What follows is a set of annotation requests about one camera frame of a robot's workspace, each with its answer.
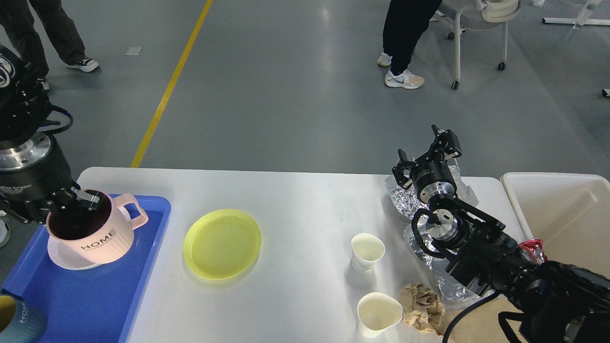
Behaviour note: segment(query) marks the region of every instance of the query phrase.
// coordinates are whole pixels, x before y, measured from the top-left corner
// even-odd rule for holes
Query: chair leg
[[[506,59],[508,58],[508,21],[502,23],[502,61],[498,64],[498,70],[506,69]]]
[[[461,39],[461,25],[460,25],[460,17],[462,16],[461,12],[458,12],[456,15],[455,22],[453,23],[453,32],[455,32],[455,59],[456,59],[456,68],[455,68],[455,81],[451,84],[452,89],[458,89],[459,80],[460,80],[460,39]]]

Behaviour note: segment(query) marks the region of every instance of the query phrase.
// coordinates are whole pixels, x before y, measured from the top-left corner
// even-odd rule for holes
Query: blue mug
[[[0,343],[35,343],[45,332],[46,317],[14,295],[0,294]]]

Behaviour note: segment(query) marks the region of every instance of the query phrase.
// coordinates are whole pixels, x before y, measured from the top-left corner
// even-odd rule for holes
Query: crumpled paper
[[[435,333],[442,336],[445,329],[440,321],[445,314],[445,307],[439,295],[420,283],[410,283],[400,292],[398,302],[403,305],[403,322],[413,325],[424,333]]]

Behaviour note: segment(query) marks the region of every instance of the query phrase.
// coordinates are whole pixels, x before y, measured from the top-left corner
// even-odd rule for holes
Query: aluminum foil
[[[477,199],[472,188],[464,184],[462,181],[459,174],[460,169],[457,163],[454,163],[453,165],[450,164],[449,169],[457,186],[457,197],[472,206],[477,206],[479,204],[479,200]],[[425,204],[417,199],[413,187],[411,187],[409,190],[404,190],[396,183],[394,175],[388,176],[385,180],[385,184],[394,207],[398,213],[400,213],[407,220],[412,220],[417,209],[426,207]],[[420,221],[417,223],[417,227],[420,228],[420,232],[426,246],[430,250],[436,251],[436,249],[432,246],[432,237],[430,237],[430,235],[423,228],[427,219],[428,218],[426,216],[422,216]],[[478,295],[470,292],[466,287],[457,282],[451,275],[449,275],[449,273],[445,271],[445,268],[449,264],[447,259],[434,258],[422,251],[415,241],[415,237],[411,231],[411,224],[409,224],[406,230],[404,230],[404,238],[408,246],[410,246],[415,252],[417,258],[419,258],[419,260],[428,266],[428,268],[430,268],[430,270],[432,270],[434,273],[440,295],[445,303],[459,304],[478,298]]]
[[[432,246],[432,237],[427,232],[423,231],[423,225],[426,222],[426,217],[422,217],[420,222],[418,223],[418,227],[421,228],[420,232],[422,234],[422,239],[426,244],[426,247],[432,251],[436,251],[436,249]],[[422,251],[422,249],[417,245],[415,241],[415,237],[413,236],[413,232],[410,228],[404,230],[404,238],[408,242],[409,246],[415,252],[415,255],[421,262],[432,270],[434,274],[434,279],[436,280],[436,284],[439,287],[440,296],[443,298],[443,302],[453,304],[453,303],[462,303],[474,300],[479,296],[470,292],[466,287],[464,287],[461,283],[457,282],[449,273],[445,271],[445,268],[449,264],[447,259],[434,258]]]

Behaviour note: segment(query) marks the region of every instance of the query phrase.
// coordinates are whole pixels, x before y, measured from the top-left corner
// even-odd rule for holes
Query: white sneaker
[[[9,242],[10,238],[10,230],[8,225],[6,225],[2,220],[0,220],[0,248],[6,245]]]
[[[406,89],[415,89],[423,85],[424,79],[421,76],[417,76],[408,70],[405,70],[402,74],[395,76],[390,70],[386,74],[386,86],[388,87],[402,87]]]
[[[95,68],[99,67],[99,63],[94,59],[90,59],[89,57],[85,57],[75,65],[69,65],[65,63],[64,65],[68,68],[80,69],[85,73],[93,71]]]
[[[392,56],[386,54],[385,52],[381,53],[381,56],[377,60],[377,65],[380,67],[389,67],[392,64]]]
[[[42,85],[42,89],[46,90],[47,92],[49,91],[49,89],[51,89],[49,81],[47,81],[45,78],[38,78],[38,82],[40,82],[40,84]]]

